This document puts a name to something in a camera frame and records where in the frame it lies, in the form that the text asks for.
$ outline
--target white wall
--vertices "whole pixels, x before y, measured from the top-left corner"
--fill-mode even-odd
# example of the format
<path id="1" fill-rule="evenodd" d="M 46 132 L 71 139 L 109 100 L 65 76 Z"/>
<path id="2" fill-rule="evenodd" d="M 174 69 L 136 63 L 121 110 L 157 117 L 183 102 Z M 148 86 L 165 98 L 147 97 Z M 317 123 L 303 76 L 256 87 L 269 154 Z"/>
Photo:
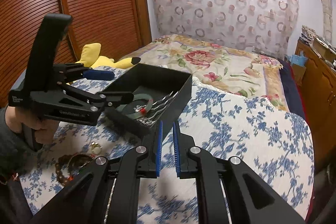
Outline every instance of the white wall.
<path id="1" fill-rule="evenodd" d="M 333 34 L 332 34 L 332 45 L 336 47 L 336 0 L 331 0 L 333 5 Z"/>
<path id="2" fill-rule="evenodd" d="M 155 39 L 160 37 L 160 34 L 157 29 L 157 23 L 155 18 L 155 10 L 153 0 L 147 0 L 148 2 L 148 11 L 150 16 L 152 38 Z M 289 38 L 288 44 L 288 54 L 294 54 L 296 49 L 296 44 L 299 36 L 301 35 L 302 25 L 306 25 L 312 29 L 315 29 L 316 33 L 320 36 L 323 36 L 323 10 L 321 0 L 299 0 L 300 10 L 299 16 L 296 23 L 296 27 L 293 30 L 291 37 Z M 333 1 L 333 8 L 336 14 L 336 0 Z M 336 43 L 336 16 L 333 21 L 333 41 Z"/>

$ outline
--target floral blanket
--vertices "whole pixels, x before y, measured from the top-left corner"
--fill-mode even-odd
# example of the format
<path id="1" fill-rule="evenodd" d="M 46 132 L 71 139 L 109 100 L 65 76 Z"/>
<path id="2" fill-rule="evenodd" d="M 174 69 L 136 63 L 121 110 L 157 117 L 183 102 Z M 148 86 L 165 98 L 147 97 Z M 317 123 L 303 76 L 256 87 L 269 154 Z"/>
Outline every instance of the floral blanket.
<path id="1" fill-rule="evenodd" d="M 141 57 L 141 63 L 190 72 L 226 92 L 267 97 L 278 109 L 289 111 L 279 74 L 282 65 L 274 58 L 183 35 L 164 36 L 125 58 L 130 56 Z"/>
<path id="2" fill-rule="evenodd" d="M 125 71 L 110 67 L 116 78 Z M 82 79 L 73 85 L 96 93 L 111 81 Z M 306 217 L 314 178 L 314 153 L 307 123 L 299 116 L 278 110 L 262 97 L 245 98 L 205 85 L 193 77 L 192 98 L 179 117 L 181 131 L 214 156 L 237 155 Z M 89 153 L 92 142 L 112 159 L 139 145 L 134 135 L 114 126 L 104 114 L 97 126 L 61 122 L 53 143 L 29 158 L 20 176 L 24 194 L 35 214 L 62 186 L 55 163 L 62 155 Z M 194 179 L 176 177 L 172 133 L 163 141 L 158 179 L 141 179 L 137 224 L 196 224 L 198 220 Z"/>

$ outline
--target plush ear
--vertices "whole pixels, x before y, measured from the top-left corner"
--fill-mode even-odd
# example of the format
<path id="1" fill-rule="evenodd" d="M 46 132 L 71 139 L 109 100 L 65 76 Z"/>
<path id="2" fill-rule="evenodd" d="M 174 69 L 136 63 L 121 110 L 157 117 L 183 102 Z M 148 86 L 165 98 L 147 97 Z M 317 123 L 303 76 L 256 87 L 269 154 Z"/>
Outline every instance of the plush ear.
<path id="1" fill-rule="evenodd" d="M 114 63 L 114 68 L 128 69 L 128 68 L 133 67 L 140 61 L 141 61 L 141 58 L 139 57 L 125 58 L 123 60 L 118 61 L 117 63 Z"/>
<path id="2" fill-rule="evenodd" d="M 99 66 L 109 66 L 115 68 L 115 63 L 112 62 L 112 60 L 107 58 L 106 56 L 100 56 L 98 57 L 97 61 L 93 65 L 91 65 L 91 68 L 96 68 Z"/>
<path id="3" fill-rule="evenodd" d="M 81 59 L 76 63 L 83 63 L 84 67 L 92 67 L 99 57 L 100 48 L 99 43 L 84 45 Z"/>

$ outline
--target gray sleeve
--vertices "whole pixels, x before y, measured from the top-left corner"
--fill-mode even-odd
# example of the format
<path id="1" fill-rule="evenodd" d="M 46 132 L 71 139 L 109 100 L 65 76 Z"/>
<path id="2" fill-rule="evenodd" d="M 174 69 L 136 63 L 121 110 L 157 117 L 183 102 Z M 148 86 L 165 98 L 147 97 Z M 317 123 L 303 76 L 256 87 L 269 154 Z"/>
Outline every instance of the gray sleeve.
<path id="1" fill-rule="evenodd" d="M 0 175 L 8 178 L 26 163 L 29 153 L 34 153 L 23 137 L 23 134 L 12 132 L 5 121 L 7 107 L 0 110 Z"/>

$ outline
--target black plastic tray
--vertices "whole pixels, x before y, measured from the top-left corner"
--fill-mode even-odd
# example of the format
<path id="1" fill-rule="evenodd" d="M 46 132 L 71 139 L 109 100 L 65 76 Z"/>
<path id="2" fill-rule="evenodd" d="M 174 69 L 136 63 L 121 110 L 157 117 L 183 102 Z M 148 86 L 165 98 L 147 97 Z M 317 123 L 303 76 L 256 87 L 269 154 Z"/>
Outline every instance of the black plastic tray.
<path id="1" fill-rule="evenodd" d="M 133 94 L 146 93 L 153 97 L 154 102 L 162 99 L 172 91 L 178 94 L 171 100 L 166 109 L 155 118 L 163 122 L 163 139 L 179 118 L 191 98 L 192 75 L 186 72 L 172 70 L 152 65 L 137 64 L 125 74 L 120 76 L 104 91 L 130 91 Z M 123 126 L 130 133 L 142 138 L 155 130 L 155 124 L 148 127 L 138 121 L 132 120 L 126 114 L 133 113 L 133 107 L 144 105 L 144 100 L 133 101 L 122 112 L 113 106 L 105 108 L 106 116 L 116 125 Z"/>

